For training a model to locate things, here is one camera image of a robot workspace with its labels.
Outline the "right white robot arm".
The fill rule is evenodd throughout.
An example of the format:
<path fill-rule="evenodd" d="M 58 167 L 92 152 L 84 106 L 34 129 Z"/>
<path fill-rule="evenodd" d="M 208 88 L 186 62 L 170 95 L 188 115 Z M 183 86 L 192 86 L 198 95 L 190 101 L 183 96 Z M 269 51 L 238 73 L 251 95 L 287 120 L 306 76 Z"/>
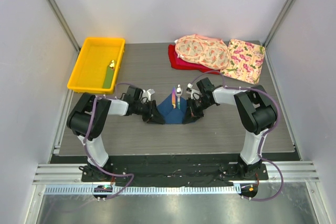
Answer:
<path fill-rule="evenodd" d="M 237 159 L 236 175 L 250 179 L 262 165 L 262 148 L 268 133 L 278 122 L 279 106 L 261 85 L 251 88 L 214 86 L 209 78 L 196 83 L 199 93 L 187 99 L 183 124 L 196 122 L 212 105 L 229 104 L 237 108 L 245 128 L 243 149 Z"/>

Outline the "blue paper napkin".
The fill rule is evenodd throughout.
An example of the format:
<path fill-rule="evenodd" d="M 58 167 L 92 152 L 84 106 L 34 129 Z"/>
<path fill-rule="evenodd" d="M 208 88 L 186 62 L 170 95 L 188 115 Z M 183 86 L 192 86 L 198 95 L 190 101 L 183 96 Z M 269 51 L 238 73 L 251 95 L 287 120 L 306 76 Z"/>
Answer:
<path fill-rule="evenodd" d="M 160 114 L 165 119 L 165 124 L 182 124 L 186 114 L 187 102 L 184 98 L 180 100 L 180 108 L 173 108 L 172 95 L 170 94 L 163 102 L 157 107 Z"/>

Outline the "iridescent rainbow knife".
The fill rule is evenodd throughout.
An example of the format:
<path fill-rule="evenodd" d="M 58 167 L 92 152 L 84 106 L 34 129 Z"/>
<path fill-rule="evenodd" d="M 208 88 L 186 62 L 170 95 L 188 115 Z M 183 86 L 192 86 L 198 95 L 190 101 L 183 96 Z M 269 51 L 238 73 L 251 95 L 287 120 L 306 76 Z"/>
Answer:
<path fill-rule="evenodd" d="M 172 101 L 173 109 L 175 109 L 176 108 L 176 89 L 175 87 L 173 87 L 172 89 L 171 101 Z"/>

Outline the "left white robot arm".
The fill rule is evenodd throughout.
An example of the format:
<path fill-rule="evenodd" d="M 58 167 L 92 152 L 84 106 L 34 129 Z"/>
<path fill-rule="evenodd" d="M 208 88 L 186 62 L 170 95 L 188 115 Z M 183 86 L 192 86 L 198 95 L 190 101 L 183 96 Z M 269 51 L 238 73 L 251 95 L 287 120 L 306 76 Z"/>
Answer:
<path fill-rule="evenodd" d="M 113 166 L 102 140 L 102 131 L 109 115 L 140 115 L 143 122 L 164 124 L 165 119 L 150 96 L 154 90 L 128 86 L 118 98 L 100 97 L 83 93 L 67 118 L 69 128 L 80 139 L 87 154 L 87 165 L 82 174 L 102 182 L 112 177 Z"/>

